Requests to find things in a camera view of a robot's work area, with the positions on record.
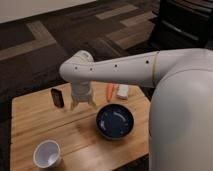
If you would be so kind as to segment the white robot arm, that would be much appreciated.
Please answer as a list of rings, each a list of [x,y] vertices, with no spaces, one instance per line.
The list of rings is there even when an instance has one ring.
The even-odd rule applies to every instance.
[[[98,62],[80,50],[59,73],[71,84],[152,88],[149,171],[213,171],[213,50],[158,50]]]

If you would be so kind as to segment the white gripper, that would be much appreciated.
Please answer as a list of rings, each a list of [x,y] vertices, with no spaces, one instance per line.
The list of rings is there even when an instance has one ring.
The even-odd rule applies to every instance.
[[[79,104],[79,102],[87,102],[94,108],[97,108],[97,105],[92,97],[92,88],[89,82],[79,82],[73,83],[71,86],[71,97],[72,102],[70,104],[70,109],[73,111]]]

